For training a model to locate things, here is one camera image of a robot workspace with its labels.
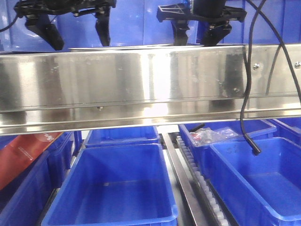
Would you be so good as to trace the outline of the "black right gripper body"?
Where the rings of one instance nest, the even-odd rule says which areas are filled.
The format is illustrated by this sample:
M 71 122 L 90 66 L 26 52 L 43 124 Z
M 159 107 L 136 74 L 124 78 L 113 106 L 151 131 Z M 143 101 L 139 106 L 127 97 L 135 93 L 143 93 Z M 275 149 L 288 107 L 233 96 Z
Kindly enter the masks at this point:
M 185 20 L 218 23 L 229 20 L 243 22 L 247 12 L 242 8 L 229 7 L 224 0 L 183 0 L 173 5 L 158 6 L 157 19 Z

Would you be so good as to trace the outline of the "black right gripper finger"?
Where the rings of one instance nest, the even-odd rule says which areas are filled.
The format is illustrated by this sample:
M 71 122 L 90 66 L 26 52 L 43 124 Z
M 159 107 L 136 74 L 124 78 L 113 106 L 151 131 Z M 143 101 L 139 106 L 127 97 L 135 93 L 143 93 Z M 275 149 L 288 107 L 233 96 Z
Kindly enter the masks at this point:
M 185 46 L 188 41 L 186 32 L 190 29 L 187 20 L 172 20 L 174 46 Z
M 204 46 L 217 45 L 232 30 L 229 21 L 217 23 L 200 22 L 199 25 L 199 43 Z

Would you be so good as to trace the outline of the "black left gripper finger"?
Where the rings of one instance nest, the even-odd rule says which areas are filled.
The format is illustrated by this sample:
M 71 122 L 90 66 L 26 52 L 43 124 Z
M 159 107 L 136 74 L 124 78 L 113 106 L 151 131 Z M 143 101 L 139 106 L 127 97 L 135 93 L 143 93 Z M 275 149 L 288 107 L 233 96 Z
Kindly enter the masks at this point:
M 64 41 L 57 27 L 50 22 L 48 15 L 28 15 L 26 16 L 25 27 L 40 36 L 54 50 L 62 50 Z
M 95 14 L 95 28 L 103 47 L 109 46 L 111 41 L 109 30 L 110 10 L 110 7 L 102 7 L 100 11 Z

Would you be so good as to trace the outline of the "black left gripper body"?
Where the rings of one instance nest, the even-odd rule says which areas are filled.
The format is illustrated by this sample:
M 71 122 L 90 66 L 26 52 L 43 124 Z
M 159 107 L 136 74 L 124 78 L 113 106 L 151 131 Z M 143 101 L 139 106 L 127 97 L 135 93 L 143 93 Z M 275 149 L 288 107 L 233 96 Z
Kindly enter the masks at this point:
M 64 15 L 72 13 L 75 17 L 107 12 L 116 7 L 116 0 L 22 0 L 14 10 L 19 17 L 40 15 Z

